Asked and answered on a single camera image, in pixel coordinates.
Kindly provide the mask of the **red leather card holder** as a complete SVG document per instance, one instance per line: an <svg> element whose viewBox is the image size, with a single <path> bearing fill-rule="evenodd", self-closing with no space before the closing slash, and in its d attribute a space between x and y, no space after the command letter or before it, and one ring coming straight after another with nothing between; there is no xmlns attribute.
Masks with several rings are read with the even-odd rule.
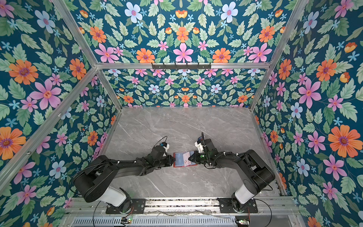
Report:
<svg viewBox="0 0 363 227"><path fill-rule="evenodd" d="M191 162L189 158L194 154L194 151L187 151L187 152L176 152L174 153L175 161L173 163L173 167L189 167L189 166L196 166L197 164Z"/></svg>

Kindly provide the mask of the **pink VIP credit card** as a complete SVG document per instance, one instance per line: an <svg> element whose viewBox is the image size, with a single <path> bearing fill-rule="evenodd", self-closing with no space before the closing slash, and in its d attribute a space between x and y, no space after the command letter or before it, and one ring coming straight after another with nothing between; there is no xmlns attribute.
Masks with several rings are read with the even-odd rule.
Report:
<svg viewBox="0 0 363 227"><path fill-rule="evenodd" d="M187 167L187 166L193 166L195 165L194 162L190 161L189 158L191 157L191 153L190 152L186 152L182 155L183 158L183 166Z"/></svg>

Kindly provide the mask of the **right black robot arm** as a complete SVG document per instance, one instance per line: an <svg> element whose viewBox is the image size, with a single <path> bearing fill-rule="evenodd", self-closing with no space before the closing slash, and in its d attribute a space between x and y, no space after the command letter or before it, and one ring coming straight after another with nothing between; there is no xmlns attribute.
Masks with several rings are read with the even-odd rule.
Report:
<svg viewBox="0 0 363 227"><path fill-rule="evenodd" d="M246 210L250 200L276 178L270 167L252 149L241 154L217 152L216 149L213 149L193 154L188 160L211 168L230 168L237 171L242 186L231 197L231 204L236 212Z"/></svg>

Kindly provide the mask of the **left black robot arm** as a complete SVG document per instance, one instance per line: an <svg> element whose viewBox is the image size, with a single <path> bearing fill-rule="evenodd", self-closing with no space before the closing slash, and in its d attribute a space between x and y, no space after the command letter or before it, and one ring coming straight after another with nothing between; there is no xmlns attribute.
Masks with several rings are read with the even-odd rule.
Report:
<svg viewBox="0 0 363 227"><path fill-rule="evenodd" d="M102 201L119 207L127 200L128 194L121 189L111 187L114 179L125 176L145 176L154 170L171 167L174 162L175 158L172 155L157 159L148 155L129 161L109 159L102 155L76 173L71 182L86 202Z"/></svg>

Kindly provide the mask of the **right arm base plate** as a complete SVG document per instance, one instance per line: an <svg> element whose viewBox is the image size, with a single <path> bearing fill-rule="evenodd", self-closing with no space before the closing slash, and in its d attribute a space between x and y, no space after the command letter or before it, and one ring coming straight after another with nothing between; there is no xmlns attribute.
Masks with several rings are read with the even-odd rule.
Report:
<svg viewBox="0 0 363 227"><path fill-rule="evenodd" d="M258 213L258 207L255 200L249 200L241 204L237 199L217 198L221 213Z"/></svg>

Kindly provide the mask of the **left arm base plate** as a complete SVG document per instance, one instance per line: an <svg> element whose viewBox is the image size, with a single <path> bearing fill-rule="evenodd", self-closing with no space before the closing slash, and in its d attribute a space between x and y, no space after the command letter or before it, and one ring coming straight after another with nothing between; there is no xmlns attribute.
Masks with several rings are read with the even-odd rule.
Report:
<svg viewBox="0 0 363 227"><path fill-rule="evenodd" d="M107 205L106 214L143 214L146 207L146 199L126 199L119 207Z"/></svg>

